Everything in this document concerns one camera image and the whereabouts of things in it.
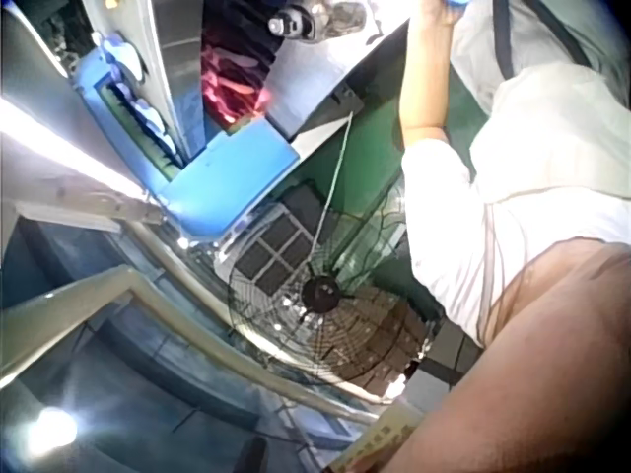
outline apron strap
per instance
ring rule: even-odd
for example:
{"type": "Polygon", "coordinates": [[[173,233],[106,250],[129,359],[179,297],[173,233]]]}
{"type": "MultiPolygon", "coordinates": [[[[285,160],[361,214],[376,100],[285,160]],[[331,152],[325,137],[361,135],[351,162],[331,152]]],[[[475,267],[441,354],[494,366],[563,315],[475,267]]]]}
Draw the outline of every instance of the apron strap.
{"type": "MultiPolygon", "coordinates": [[[[539,20],[563,44],[575,64],[593,69],[590,59],[577,39],[541,0],[522,1],[533,10],[539,20]]],[[[515,77],[513,51],[511,49],[510,0],[493,0],[493,30],[495,35],[495,58],[500,66],[502,76],[508,81],[515,77]]]]}

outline fluorescent light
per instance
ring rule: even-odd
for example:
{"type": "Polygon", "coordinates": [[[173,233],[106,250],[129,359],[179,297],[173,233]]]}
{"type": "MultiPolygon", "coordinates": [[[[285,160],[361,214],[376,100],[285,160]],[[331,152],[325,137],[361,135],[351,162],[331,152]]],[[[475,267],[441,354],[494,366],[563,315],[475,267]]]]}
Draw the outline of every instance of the fluorescent light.
{"type": "Polygon", "coordinates": [[[35,456],[68,445],[77,437],[77,423],[70,414],[56,407],[46,407],[29,431],[29,450],[35,456]]]}
{"type": "Polygon", "coordinates": [[[2,98],[0,98],[0,131],[45,158],[86,175],[121,194],[138,200],[147,199],[147,193],[138,184],[55,135],[2,98]]]}
{"type": "Polygon", "coordinates": [[[188,249],[190,247],[190,241],[182,236],[177,240],[177,246],[179,246],[181,249],[188,249]]]}

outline stainless steel counter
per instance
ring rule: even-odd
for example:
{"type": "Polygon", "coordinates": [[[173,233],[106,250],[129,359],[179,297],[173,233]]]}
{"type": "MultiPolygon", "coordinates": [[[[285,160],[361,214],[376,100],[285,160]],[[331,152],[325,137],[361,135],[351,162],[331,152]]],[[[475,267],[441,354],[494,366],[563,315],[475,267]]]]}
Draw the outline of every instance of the stainless steel counter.
{"type": "Polygon", "coordinates": [[[285,40],[265,86],[272,96],[267,115],[286,138],[296,135],[353,68],[407,20],[410,1],[371,1],[384,36],[370,45],[368,39],[377,33],[372,21],[359,33],[319,44],[285,40]]]}

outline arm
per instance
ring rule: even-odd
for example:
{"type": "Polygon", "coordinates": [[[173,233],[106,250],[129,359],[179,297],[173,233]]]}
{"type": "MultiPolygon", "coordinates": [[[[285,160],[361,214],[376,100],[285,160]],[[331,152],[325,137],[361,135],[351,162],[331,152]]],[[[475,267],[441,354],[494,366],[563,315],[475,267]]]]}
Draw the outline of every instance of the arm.
{"type": "Polygon", "coordinates": [[[460,11],[444,0],[417,0],[410,17],[407,57],[399,114],[403,142],[408,148],[433,138],[447,141],[450,51],[460,11]]]}

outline white cable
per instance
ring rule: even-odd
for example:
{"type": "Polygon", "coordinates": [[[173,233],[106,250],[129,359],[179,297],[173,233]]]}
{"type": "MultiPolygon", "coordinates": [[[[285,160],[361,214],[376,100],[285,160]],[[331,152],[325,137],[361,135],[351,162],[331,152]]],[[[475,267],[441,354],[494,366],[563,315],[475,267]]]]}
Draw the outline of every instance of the white cable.
{"type": "Polygon", "coordinates": [[[344,131],[344,140],[342,141],[342,147],[339,150],[339,156],[337,157],[337,165],[335,167],[335,173],[333,174],[333,181],[331,182],[331,188],[328,191],[328,197],[326,198],[326,203],[324,204],[324,208],[322,209],[322,215],[319,218],[319,222],[317,224],[317,229],[315,230],[314,241],[312,243],[312,250],[309,253],[309,258],[307,258],[308,262],[311,262],[314,251],[316,251],[317,241],[319,240],[319,234],[322,232],[322,227],[324,226],[324,219],[326,218],[326,211],[328,207],[331,205],[331,200],[333,200],[333,193],[335,192],[335,185],[337,184],[337,177],[339,176],[339,171],[342,169],[342,161],[344,159],[344,152],[346,151],[346,143],[348,141],[348,133],[351,129],[351,123],[353,122],[353,111],[348,114],[348,122],[346,123],[346,131],[344,131]]]}

